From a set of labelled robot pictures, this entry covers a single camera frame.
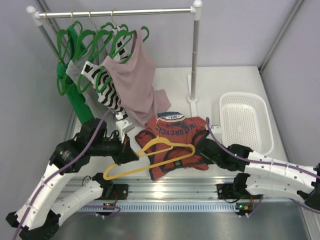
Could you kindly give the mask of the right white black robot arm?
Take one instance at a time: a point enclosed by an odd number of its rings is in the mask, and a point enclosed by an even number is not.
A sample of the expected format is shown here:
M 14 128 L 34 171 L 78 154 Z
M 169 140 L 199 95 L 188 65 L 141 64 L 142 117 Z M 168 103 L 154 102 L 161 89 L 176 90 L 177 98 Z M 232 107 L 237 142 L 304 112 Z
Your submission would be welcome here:
M 206 163 L 237 172 L 232 188 L 238 198 L 246 198 L 249 194 L 281 197 L 316 211 L 320 209 L 319 166 L 295 165 L 243 145 L 224 147 L 208 138 L 198 143 L 196 151 Z

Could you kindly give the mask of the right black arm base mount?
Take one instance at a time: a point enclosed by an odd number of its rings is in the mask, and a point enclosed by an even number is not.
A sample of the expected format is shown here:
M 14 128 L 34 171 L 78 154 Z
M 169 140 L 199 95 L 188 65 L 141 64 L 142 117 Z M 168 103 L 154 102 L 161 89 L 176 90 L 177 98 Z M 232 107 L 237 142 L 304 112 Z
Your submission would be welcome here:
M 234 186 L 232 183 L 220 183 L 216 185 L 220 200 L 242 200 L 250 196 L 243 187 Z

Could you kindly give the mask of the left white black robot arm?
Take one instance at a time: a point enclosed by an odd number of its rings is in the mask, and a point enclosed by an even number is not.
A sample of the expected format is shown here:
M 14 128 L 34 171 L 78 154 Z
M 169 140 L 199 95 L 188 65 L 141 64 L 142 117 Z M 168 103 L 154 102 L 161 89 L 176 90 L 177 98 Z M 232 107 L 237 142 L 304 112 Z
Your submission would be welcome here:
M 90 162 L 91 157 L 112 157 L 117 165 L 137 161 L 128 132 L 134 128 L 126 119 L 116 121 L 116 129 L 107 135 L 107 123 L 92 118 L 74 138 L 58 144 L 45 172 L 27 202 L 10 212 L 6 221 L 16 229 L 14 239 L 49 240 L 62 224 L 82 207 L 96 199 L 116 198 L 112 180 L 98 172 L 80 189 L 62 200 L 58 196 L 66 184 Z

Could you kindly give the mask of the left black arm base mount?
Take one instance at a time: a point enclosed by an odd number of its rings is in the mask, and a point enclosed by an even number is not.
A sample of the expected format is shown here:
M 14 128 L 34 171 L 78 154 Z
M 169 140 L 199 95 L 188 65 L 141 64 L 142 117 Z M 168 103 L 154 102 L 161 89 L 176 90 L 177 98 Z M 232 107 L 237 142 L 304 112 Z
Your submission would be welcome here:
M 128 184 L 112 184 L 103 189 L 99 200 L 126 200 L 129 194 Z

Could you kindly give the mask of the red tank top blue trim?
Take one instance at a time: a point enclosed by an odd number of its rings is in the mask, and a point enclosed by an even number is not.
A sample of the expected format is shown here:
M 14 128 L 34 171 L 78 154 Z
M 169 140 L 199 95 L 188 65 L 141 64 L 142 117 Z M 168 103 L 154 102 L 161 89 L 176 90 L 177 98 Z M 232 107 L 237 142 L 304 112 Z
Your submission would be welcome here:
M 145 129 L 135 136 L 135 141 L 143 148 L 149 141 L 156 137 L 162 137 L 172 143 L 191 144 L 196 148 L 200 142 L 206 139 L 208 134 L 206 121 L 201 117 L 186 117 L 179 112 L 168 111 L 154 115 Z M 157 166 L 148 171 L 150 178 L 155 181 L 169 172 L 187 168 L 207 171 L 209 166 L 205 163 L 204 158 L 196 152 L 190 157 Z

